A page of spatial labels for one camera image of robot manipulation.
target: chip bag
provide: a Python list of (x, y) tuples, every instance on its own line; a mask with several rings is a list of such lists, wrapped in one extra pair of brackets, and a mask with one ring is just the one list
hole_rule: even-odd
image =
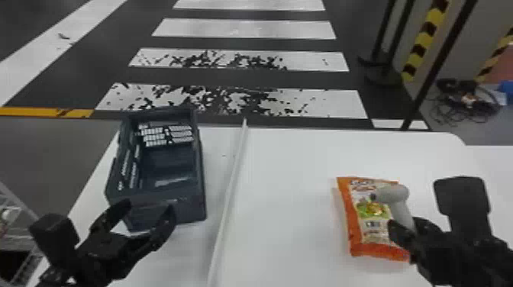
[(392, 214), (388, 205), (370, 200), (377, 189), (398, 183), (358, 177), (339, 177), (337, 183), (346, 209), (351, 255), (408, 261), (409, 252), (389, 239), (387, 222)]

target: white stripe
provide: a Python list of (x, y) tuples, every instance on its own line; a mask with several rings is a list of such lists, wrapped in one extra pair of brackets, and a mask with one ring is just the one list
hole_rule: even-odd
[(194, 86), (197, 89), (191, 92), (180, 85), (125, 85), (114, 84), (96, 109), (142, 110), (190, 102), (199, 111), (215, 111), (216, 114), (240, 114), (244, 111), (275, 116), (367, 118), (358, 92), (351, 90), (268, 89), (262, 92), (261, 89), (207, 90)]
[(130, 66), (214, 69), (287, 69), (347, 72), (340, 52), (185, 50), (143, 48)]
[(263, 21), (166, 18), (156, 37), (335, 39), (329, 21)]
[(174, 8), (324, 11), (321, 0), (179, 0)]
[(20, 92), (76, 41), (84, 37), (125, 1), (91, 0), (1, 61), (0, 105), (4, 105)]
[[(377, 128), (400, 128), (403, 120), (373, 120), (374, 127)], [(410, 126), (411, 130), (428, 130), (429, 127), (424, 121), (413, 121)]]

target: plastic crate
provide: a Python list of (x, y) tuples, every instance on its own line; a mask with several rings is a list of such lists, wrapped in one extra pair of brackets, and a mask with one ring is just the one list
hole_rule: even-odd
[(105, 196), (112, 205), (129, 198), (124, 218), (131, 232), (155, 225), (168, 204), (178, 224), (207, 218), (202, 144), (196, 113), (189, 108), (156, 108), (127, 116), (112, 162)]

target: barrier post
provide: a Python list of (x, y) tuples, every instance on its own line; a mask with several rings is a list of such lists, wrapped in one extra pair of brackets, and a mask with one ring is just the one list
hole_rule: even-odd
[(415, 0), (407, 0), (405, 7), (402, 10), (401, 18), (397, 25), (397, 29), (395, 30), (385, 65), (375, 69), (369, 69), (366, 72), (365, 78), (371, 83), (385, 87), (400, 86), (402, 84), (401, 74), (394, 70), (393, 62), (395, 55), (397, 54), (399, 44), (401, 43), (402, 35), (405, 33), (406, 24), (408, 23), (414, 4)]
[(440, 52), (437, 56), (437, 59), (434, 61), (431, 70), (429, 71), (426, 80), (422, 84), (421, 89), (419, 90), (417, 97), (415, 97), (415, 101), (413, 103), (413, 107), (411, 108), (409, 114), (405, 118), (405, 121), (402, 123), (401, 131), (407, 131), (410, 128), (411, 122), (413, 118), (418, 113), (421, 108), (422, 103), (426, 99), (429, 93), (429, 89), (434, 84), (434, 81), (437, 79), (438, 73), (442, 69), (442, 66), (447, 60), (450, 51), (453, 49), (454, 44), (456, 43), (457, 38), (461, 34), (461, 31), (465, 27), (465, 24), (470, 18), (472, 11), (476, 7), (478, 0), (466, 0), (463, 5), (454, 26), (450, 29), (449, 35), (444, 42), (444, 45), (440, 49)]
[(383, 16), (383, 20), (381, 22), (381, 27), (379, 28), (378, 37), (376, 38), (376, 42), (374, 43), (374, 48), (369, 53), (364, 53), (358, 56), (358, 60), (364, 66), (383, 66), (386, 63), (386, 60), (383, 59), (381, 55), (381, 46), (383, 45), (383, 39), (385, 39), (386, 28), (389, 26), (390, 17), (392, 16), (392, 12), (394, 10), (394, 6), (397, 0), (389, 0), (389, 3), (386, 6), (385, 15)]

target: yellow and black striped pole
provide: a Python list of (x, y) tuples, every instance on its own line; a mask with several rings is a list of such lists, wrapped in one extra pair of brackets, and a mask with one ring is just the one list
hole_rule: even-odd
[(509, 44), (513, 41), (513, 27), (509, 29), (506, 36), (504, 36), (500, 42), (498, 42), (497, 48), (493, 52), (492, 56), (486, 60), (485, 65), (479, 71), (479, 74), (476, 77), (477, 82), (484, 82), (486, 77), (492, 71), (493, 67), (498, 63), (498, 60), (501, 58), (502, 54), (506, 49), (508, 49)]
[(402, 70), (402, 78), (405, 82), (411, 82), (415, 78), (415, 73), (424, 62), (424, 57), (433, 43), (434, 35), (437, 33), (442, 22), (444, 22), (449, 4), (450, 0), (433, 0), (433, 4), (427, 13), (426, 21), (415, 40), (413, 49), (411, 49), (408, 62), (406, 62)]

